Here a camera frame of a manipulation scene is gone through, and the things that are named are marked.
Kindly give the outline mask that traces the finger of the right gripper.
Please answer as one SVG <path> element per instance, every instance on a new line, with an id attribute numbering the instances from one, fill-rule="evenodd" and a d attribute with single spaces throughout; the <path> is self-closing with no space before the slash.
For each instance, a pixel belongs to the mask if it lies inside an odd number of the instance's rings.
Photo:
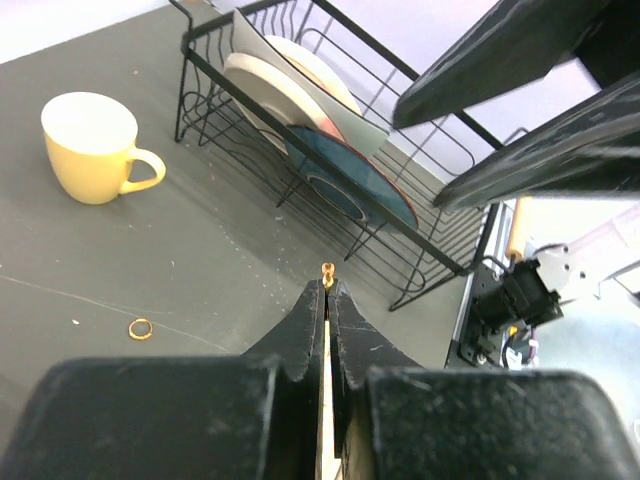
<path id="1" fill-rule="evenodd" d="M 499 1 L 395 104 L 408 128 L 460 112 L 546 76 L 576 50 L 607 1 Z"/>
<path id="2" fill-rule="evenodd" d="M 639 195 L 639 76 L 632 74 L 495 151 L 447 184 L 440 208 L 528 194 Z"/>

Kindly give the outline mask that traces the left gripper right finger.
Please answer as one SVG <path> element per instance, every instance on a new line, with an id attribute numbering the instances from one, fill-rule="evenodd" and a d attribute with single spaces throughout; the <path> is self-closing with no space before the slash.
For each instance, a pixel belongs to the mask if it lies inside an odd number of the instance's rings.
<path id="1" fill-rule="evenodd" d="M 635 479 L 607 394 L 564 370 L 427 370 L 330 293 L 336 453 L 345 479 Z"/>

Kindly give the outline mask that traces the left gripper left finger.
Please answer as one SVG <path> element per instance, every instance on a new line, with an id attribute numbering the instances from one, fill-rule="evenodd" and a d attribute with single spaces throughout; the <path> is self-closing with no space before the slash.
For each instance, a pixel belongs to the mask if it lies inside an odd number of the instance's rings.
<path id="1" fill-rule="evenodd" d="M 325 290 L 238 356 L 81 358 L 39 381 L 5 479 L 311 479 Z"/>

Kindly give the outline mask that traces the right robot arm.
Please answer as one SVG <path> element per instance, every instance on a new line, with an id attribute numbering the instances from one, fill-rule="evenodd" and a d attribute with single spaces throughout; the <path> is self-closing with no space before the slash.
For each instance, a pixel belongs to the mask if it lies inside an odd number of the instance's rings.
<path id="1" fill-rule="evenodd" d="M 635 1 L 500 1 L 397 101 L 392 124 L 413 127 L 495 98 L 580 59 L 598 93 L 561 113 L 447 184 L 438 207 L 481 206 L 529 195 L 639 193 L 639 5 Z M 540 325 L 559 303 L 589 294 L 634 262 L 639 213 L 631 210 L 566 245 L 516 262 L 475 299 L 485 329 L 514 320 Z"/>

